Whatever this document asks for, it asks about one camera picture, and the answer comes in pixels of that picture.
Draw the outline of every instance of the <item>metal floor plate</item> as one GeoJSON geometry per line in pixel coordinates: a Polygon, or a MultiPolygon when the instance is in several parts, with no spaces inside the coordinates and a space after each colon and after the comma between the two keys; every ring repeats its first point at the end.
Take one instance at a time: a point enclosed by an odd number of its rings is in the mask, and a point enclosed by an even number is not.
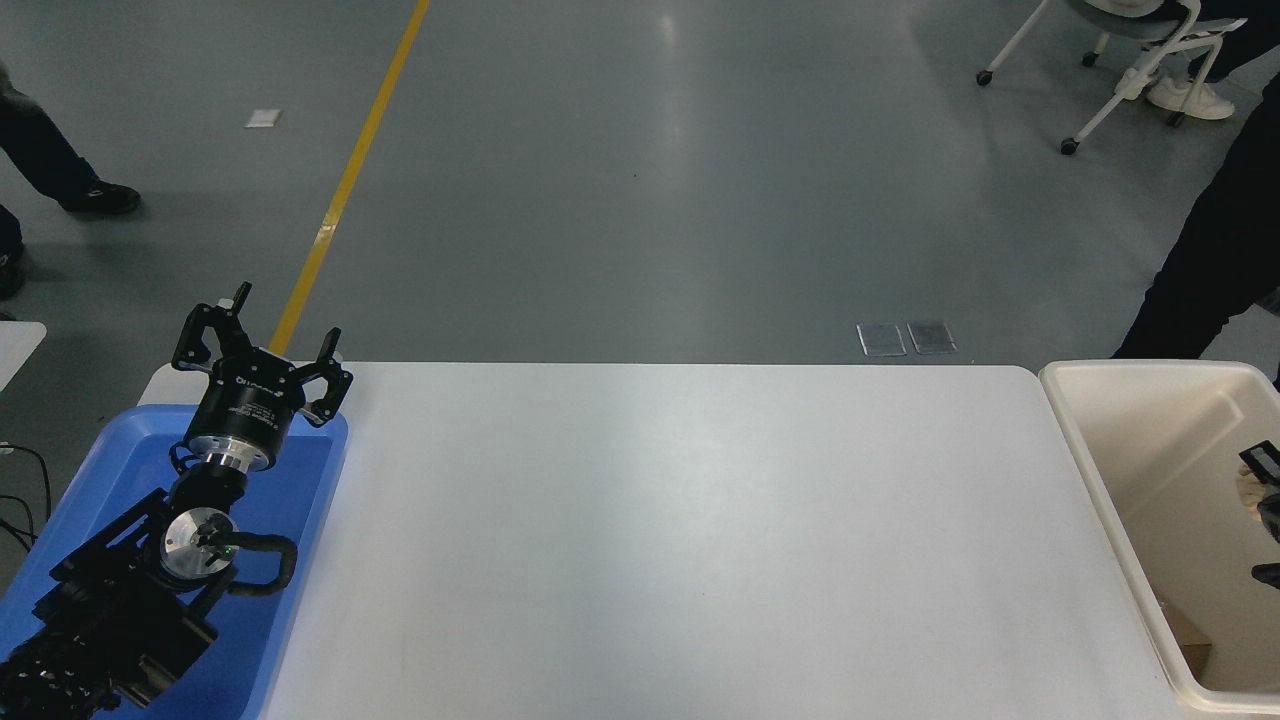
{"type": "Polygon", "coordinates": [[[906,324],[911,342],[920,355],[946,355],[956,351],[956,341],[951,329],[942,320],[918,320],[906,324]]]}
{"type": "Polygon", "coordinates": [[[253,114],[248,117],[248,122],[244,123],[247,128],[274,128],[275,123],[280,119],[279,110],[253,110],[253,114]]]}
{"type": "Polygon", "coordinates": [[[897,357],[906,355],[902,332],[893,323],[858,323],[858,338],[868,357],[897,357]]]}

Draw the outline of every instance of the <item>yellow floor line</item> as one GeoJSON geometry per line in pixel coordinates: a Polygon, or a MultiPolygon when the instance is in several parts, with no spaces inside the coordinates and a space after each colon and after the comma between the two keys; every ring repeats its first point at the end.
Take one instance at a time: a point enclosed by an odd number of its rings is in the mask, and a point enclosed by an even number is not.
{"type": "Polygon", "coordinates": [[[333,200],[329,201],[329,210],[325,211],[324,222],[320,224],[320,231],[316,232],[315,242],[311,243],[311,252],[307,254],[307,261],[302,264],[302,272],[298,273],[298,282],[293,284],[293,293],[289,295],[289,302],[284,306],[284,314],[280,315],[280,323],[275,327],[275,334],[271,336],[269,348],[276,355],[283,356],[289,347],[293,331],[298,327],[298,318],[302,316],[302,309],[306,307],[307,297],[311,295],[311,287],[315,286],[316,277],[320,274],[320,265],[324,264],[324,256],[329,252],[329,245],[333,243],[333,233],[338,229],[338,220],[342,219],[342,211],[347,208],[347,199],[351,197],[351,190],[356,186],[356,179],[360,177],[360,169],[365,164],[369,146],[374,143],[374,136],[378,135],[378,126],[383,122],[383,113],[392,99],[392,92],[396,91],[396,81],[399,79],[404,59],[408,58],[408,51],[413,46],[413,38],[417,37],[417,29],[422,24],[422,15],[426,14],[426,6],[430,4],[431,0],[417,0],[413,17],[410,18],[408,27],[404,28],[399,47],[396,49],[396,56],[392,58],[392,64],[387,68],[387,76],[383,77],[381,87],[378,88],[378,97],[374,100],[374,106],[369,109],[369,117],[365,118],[365,127],[360,131],[360,137],[356,140],[355,150],[351,151],[351,158],[347,159],[347,169],[343,170],[342,179],[338,181],[338,190],[334,191],[333,200]]]}

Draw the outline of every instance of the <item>robotic arm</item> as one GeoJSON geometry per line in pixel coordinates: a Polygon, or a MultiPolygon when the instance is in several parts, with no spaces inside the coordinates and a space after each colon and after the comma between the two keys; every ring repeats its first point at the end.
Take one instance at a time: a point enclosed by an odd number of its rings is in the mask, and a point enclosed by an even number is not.
{"type": "MultiPolygon", "coordinates": [[[[1263,441],[1240,452],[1244,461],[1240,474],[1251,478],[1249,497],[1242,488],[1242,500],[1251,507],[1271,538],[1280,542],[1280,450],[1271,441],[1263,441]]],[[[1280,562],[1253,566],[1253,579],[1280,589],[1280,562]]]]}
{"type": "Polygon", "coordinates": [[[223,594],[269,596],[289,584],[293,541],[241,530],[230,510],[248,474],[275,464],[293,415],[328,423],[352,374],[335,356],[338,328],[302,366],[255,347],[239,323],[250,287],[187,316],[173,366],[209,374],[180,443],[192,456],[179,460],[175,446],[173,487],[148,493],[50,571],[58,585],[33,610],[44,628],[0,664],[0,719],[81,720],[114,710],[120,696],[146,707],[218,638],[205,616],[223,594]],[[307,401],[303,386],[316,379],[325,392],[307,401]],[[278,553],[276,577],[237,582],[238,552],[278,553]],[[189,603],[179,597],[195,591],[189,603]]]}

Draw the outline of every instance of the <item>gray chair seat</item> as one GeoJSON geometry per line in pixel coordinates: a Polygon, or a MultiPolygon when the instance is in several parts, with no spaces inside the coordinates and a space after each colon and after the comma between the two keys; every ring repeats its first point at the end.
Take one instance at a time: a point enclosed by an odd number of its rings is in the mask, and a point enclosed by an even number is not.
{"type": "MultiPolygon", "coordinates": [[[[1066,0],[1066,4],[1091,24],[1103,32],[1137,40],[1138,42],[1161,42],[1178,29],[1178,20],[1144,20],[1142,18],[1121,18],[1100,10],[1084,0],[1066,0]]],[[[1236,22],[1235,18],[1202,20],[1192,24],[1188,33],[1220,32],[1236,22]]]]}

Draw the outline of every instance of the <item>black shoe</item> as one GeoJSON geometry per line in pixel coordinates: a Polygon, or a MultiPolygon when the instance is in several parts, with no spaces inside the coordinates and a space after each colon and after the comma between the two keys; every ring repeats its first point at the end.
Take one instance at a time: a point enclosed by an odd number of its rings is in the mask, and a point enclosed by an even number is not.
{"type": "Polygon", "coordinates": [[[82,197],[59,200],[58,204],[68,213],[123,215],[137,208],[141,201],[142,196],[132,187],[97,181],[82,197]]]}
{"type": "Polygon", "coordinates": [[[0,255],[0,300],[9,300],[27,282],[27,272],[22,269],[24,256],[26,249],[22,245],[13,252],[0,255]]]}

